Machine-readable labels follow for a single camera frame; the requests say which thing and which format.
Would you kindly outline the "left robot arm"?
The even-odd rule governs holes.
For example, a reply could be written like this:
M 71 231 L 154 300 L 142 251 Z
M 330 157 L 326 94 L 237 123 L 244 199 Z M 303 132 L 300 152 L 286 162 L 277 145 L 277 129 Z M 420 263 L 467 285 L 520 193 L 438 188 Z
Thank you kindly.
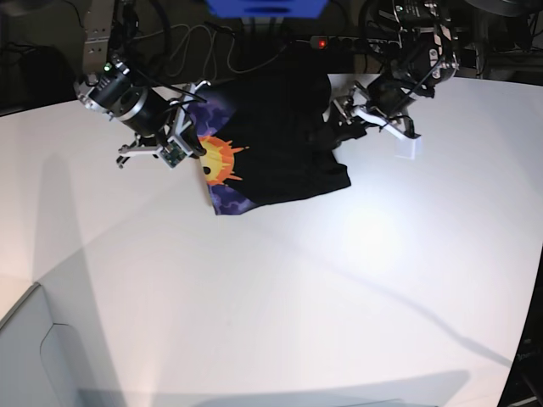
M 396 140 L 396 154 L 414 159 L 421 136 L 408 112 L 458 68 L 458 37 L 444 1 L 366 1 L 358 16 L 366 59 L 379 63 L 369 84 L 353 81 L 332 99 L 326 121 L 333 147 L 364 137 L 371 129 Z

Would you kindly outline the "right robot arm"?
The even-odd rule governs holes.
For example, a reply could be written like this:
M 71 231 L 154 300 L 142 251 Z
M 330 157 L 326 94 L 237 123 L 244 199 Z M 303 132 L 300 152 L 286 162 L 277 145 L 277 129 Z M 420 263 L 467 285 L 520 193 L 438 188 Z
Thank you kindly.
M 76 97 L 86 109 L 133 132 L 133 142 L 119 149 L 119 168 L 129 159 L 148 156 L 173 169 L 184 159 L 206 153 L 187 108 L 204 101 L 198 92 L 210 82 L 169 86 L 176 94 L 170 99 L 155 91 L 164 84 L 159 74 L 170 56 L 172 38 L 164 9 L 157 2 L 151 5 L 163 27 L 164 46 L 150 65 L 143 64 L 134 48 L 139 18 L 133 1 L 93 1 L 84 18 L 86 38 Z

